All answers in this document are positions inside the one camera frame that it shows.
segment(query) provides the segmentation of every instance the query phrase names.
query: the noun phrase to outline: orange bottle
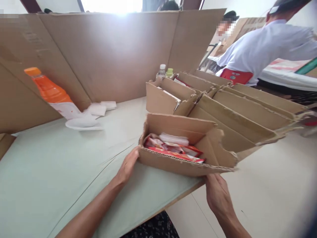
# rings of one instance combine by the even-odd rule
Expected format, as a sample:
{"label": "orange bottle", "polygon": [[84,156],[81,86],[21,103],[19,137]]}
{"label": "orange bottle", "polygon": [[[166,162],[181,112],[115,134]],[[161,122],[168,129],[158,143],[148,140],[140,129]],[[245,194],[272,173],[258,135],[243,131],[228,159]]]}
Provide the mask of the orange bottle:
{"label": "orange bottle", "polygon": [[32,77],[38,87],[41,97],[48,102],[67,120],[80,117],[80,110],[76,107],[69,95],[60,86],[53,83],[36,68],[27,68],[24,72]]}

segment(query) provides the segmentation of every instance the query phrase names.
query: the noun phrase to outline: human hand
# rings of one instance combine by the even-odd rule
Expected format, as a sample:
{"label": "human hand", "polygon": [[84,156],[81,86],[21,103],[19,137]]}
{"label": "human hand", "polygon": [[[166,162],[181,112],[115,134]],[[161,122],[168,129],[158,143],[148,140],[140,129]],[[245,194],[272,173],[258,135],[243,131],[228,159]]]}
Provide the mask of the human hand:
{"label": "human hand", "polygon": [[139,147],[135,147],[123,160],[123,163],[116,175],[120,183],[126,184],[133,172],[136,160],[139,157]]}
{"label": "human hand", "polygon": [[207,203],[217,218],[235,218],[227,182],[220,174],[205,177]]}

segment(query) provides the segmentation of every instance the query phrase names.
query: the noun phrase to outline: green bottle cap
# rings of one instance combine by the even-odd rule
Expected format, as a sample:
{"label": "green bottle cap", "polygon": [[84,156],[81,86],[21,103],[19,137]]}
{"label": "green bottle cap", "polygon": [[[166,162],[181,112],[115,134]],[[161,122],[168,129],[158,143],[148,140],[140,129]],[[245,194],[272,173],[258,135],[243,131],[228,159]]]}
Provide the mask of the green bottle cap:
{"label": "green bottle cap", "polygon": [[173,75],[173,69],[172,68],[168,68],[167,71],[166,71],[166,76],[170,77],[172,75]]}

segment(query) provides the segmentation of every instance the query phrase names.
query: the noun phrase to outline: light green table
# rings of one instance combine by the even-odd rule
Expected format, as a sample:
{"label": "light green table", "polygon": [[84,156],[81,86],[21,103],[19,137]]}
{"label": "light green table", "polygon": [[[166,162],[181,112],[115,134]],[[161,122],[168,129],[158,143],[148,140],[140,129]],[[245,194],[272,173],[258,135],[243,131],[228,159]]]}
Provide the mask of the light green table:
{"label": "light green table", "polygon": [[[21,132],[0,161],[1,237],[55,237],[137,145],[145,104],[119,103],[98,119],[104,131],[75,131],[60,119]],[[94,237],[118,238],[201,185],[137,163]]]}

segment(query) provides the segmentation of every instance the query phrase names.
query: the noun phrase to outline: bright window light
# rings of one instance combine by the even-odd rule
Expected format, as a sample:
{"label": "bright window light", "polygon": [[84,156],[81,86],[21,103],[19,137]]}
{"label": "bright window light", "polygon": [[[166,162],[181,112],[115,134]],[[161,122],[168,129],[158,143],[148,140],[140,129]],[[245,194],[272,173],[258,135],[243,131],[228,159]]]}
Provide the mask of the bright window light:
{"label": "bright window light", "polygon": [[141,12],[142,2],[142,0],[82,0],[85,11],[119,15]]}

